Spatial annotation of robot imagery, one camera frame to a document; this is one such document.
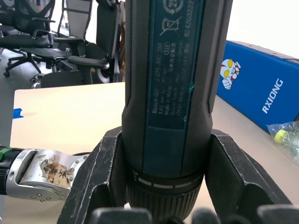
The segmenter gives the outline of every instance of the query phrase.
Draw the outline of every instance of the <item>cordless screwdriver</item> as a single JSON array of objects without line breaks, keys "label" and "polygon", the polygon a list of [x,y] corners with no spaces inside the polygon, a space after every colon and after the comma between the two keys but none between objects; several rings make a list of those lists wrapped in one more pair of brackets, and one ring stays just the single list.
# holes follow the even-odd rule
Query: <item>cordless screwdriver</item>
[{"label": "cordless screwdriver", "polygon": [[132,207],[185,219],[206,166],[232,0],[126,0],[122,140]]}]

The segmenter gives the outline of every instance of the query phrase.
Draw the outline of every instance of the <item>screwdriver label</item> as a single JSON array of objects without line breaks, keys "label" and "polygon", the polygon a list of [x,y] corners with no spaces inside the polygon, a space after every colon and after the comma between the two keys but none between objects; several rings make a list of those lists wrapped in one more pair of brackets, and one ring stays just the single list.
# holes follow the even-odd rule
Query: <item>screwdriver label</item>
[{"label": "screwdriver label", "polygon": [[149,59],[148,126],[184,129],[193,91],[200,0],[156,1]]}]

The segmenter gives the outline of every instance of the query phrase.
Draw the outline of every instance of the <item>yellow cap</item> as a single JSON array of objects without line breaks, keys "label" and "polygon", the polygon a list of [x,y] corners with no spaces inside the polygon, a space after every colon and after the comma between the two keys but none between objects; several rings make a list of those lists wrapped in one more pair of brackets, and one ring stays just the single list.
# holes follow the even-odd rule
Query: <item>yellow cap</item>
[{"label": "yellow cap", "polygon": [[277,142],[277,143],[283,143],[284,139],[286,139],[288,136],[288,132],[285,131],[284,129],[281,129],[279,130],[275,137],[274,137],[274,140]]}]

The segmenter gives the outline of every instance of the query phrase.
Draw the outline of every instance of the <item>blue storage box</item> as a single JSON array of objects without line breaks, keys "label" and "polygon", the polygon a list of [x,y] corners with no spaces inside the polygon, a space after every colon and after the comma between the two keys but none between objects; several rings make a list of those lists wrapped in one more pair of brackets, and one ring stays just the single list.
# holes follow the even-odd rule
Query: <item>blue storage box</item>
[{"label": "blue storage box", "polygon": [[267,125],[297,119],[297,59],[252,44],[227,42],[220,75],[217,95],[265,131]]}]

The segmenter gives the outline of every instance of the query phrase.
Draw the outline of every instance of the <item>beige table surface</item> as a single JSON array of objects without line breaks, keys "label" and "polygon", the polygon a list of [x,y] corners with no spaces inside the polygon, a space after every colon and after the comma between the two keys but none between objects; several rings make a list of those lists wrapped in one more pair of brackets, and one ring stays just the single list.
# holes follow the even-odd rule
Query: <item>beige table surface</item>
[{"label": "beige table surface", "polygon": [[[24,118],[14,119],[12,147],[90,152],[105,132],[121,125],[124,83],[17,90],[14,109]],[[231,134],[239,146],[256,159],[289,199],[299,204],[299,168],[278,150],[270,136],[220,98],[213,112],[214,128]],[[6,197],[4,224],[56,223],[63,202],[33,202]],[[213,208],[205,184],[196,207]]]}]

